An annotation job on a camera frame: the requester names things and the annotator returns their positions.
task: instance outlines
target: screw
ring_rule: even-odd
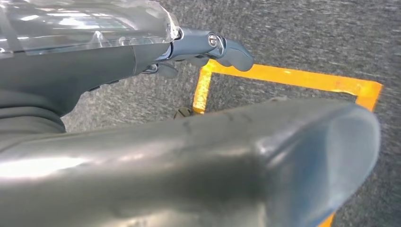
[[[213,33],[209,35],[209,45],[211,47],[217,46],[217,36]]]

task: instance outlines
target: yellow floor marking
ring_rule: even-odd
[[[198,86],[193,100],[193,110],[204,114],[209,93],[210,80],[213,73],[236,77],[258,79],[267,82],[294,85],[331,92],[344,92],[357,96],[356,103],[373,111],[382,90],[382,85],[370,81],[328,74],[290,70],[265,65],[254,65],[248,72],[241,72],[234,67],[224,67],[210,60],[200,70]],[[330,227],[334,215],[331,215],[319,227]]]

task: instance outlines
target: gray cloth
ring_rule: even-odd
[[[401,9],[399,0],[162,0],[181,25],[240,40],[257,63],[323,72],[384,85],[376,113],[383,128],[374,173],[335,219],[336,227],[392,227],[401,222]],[[167,80],[140,75],[82,96],[64,121],[87,131],[171,119],[191,106],[198,70],[178,64]],[[258,103],[274,96],[348,95],[215,75],[208,111]]]

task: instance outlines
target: robotic hand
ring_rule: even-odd
[[[63,116],[80,96],[140,73],[167,77],[169,61],[209,59],[247,71],[251,54],[212,31],[179,27],[148,0],[14,0],[0,10],[0,108],[34,106]]]
[[[203,67],[209,59],[215,59],[224,66],[234,66],[240,71],[248,71],[253,66],[253,57],[240,44],[216,35],[212,31],[179,28],[178,37],[171,42],[167,52],[158,57],[143,73],[161,72],[174,77],[178,71],[165,61],[184,61]]]

